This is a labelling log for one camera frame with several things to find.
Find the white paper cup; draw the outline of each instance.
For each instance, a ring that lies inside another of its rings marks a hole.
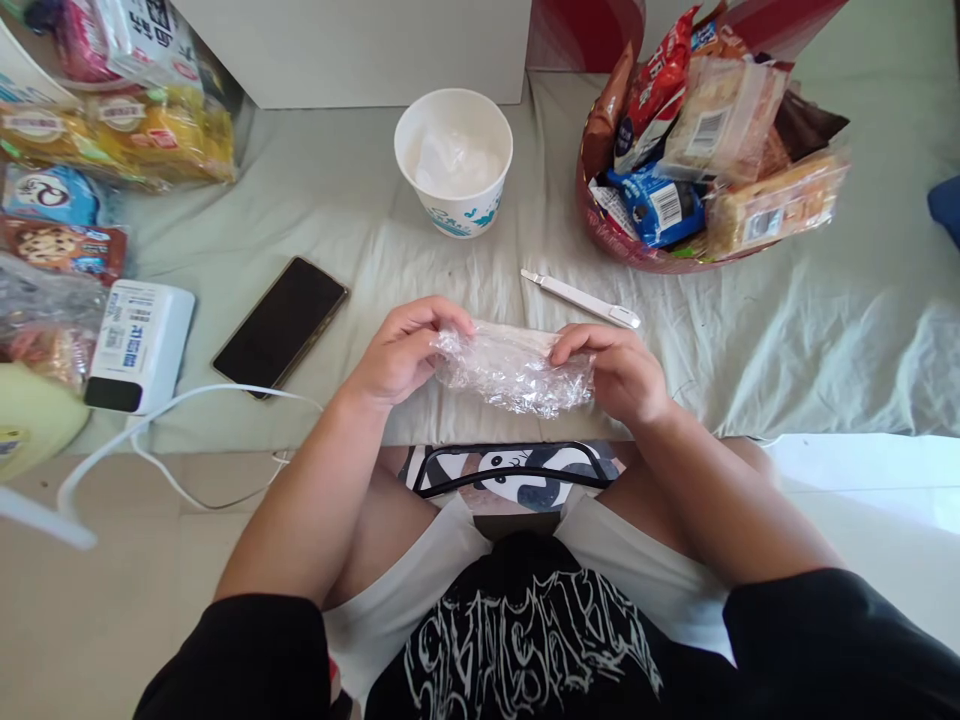
[[[442,197],[417,185],[420,147],[427,128],[452,130],[483,138],[503,164],[499,177],[484,190],[464,197]],[[500,108],[489,98],[461,88],[436,90],[406,109],[393,135],[393,150],[400,172],[417,191],[423,209],[444,235],[470,238],[482,235],[500,209],[503,180],[513,159],[513,133]]]

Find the floor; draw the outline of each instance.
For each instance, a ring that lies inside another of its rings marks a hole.
[[[852,568],[960,651],[960,440],[794,435],[769,452],[785,492]],[[275,468],[267,454],[165,459],[211,504]],[[12,486],[52,505],[75,462],[55,459]],[[153,468],[116,456],[79,491],[95,550],[0,521],[0,717],[130,717],[199,618],[256,504],[198,512]]]

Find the bed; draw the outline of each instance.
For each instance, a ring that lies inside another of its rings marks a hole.
[[[729,267],[651,275],[597,249],[575,209],[574,168],[605,78],[530,73],[523,102],[504,107],[515,154],[482,237],[433,229],[394,163],[401,109],[258,110],[236,186],[133,201],[133,275],[197,295],[180,392],[221,381],[211,359],[299,254],[351,289],[286,386],[321,403],[384,315],[424,295],[543,330],[591,321],[521,280],[525,267],[636,310],[670,392],[718,435],[958,435],[960,252],[926,206],[928,190],[960,172],[954,27],[950,0],[852,0],[834,18],[794,78],[852,121],[854,167],[837,219]],[[152,447],[296,447],[316,414],[292,400],[209,393],[158,421]],[[69,452],[88,453],[123,425],[95,412]],[[596,409],[538,421],[431,381],[393,413],[385,443],[623,436]]]

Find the black phone screen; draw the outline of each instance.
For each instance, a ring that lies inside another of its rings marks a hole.
[[[346,294],[346,288],[320,268],[294,258],[237,328],[213,367],[235,383],[277,387]]]

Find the black shirt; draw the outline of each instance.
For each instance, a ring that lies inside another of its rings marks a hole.
[[[466,568],[377,679],[365,718],[960,718],[960,658],[856,575],[735,589],[736,667],[670,641],[554,538]],[[211,605],[139,720],[323,718],[323,618],[302,598]]]

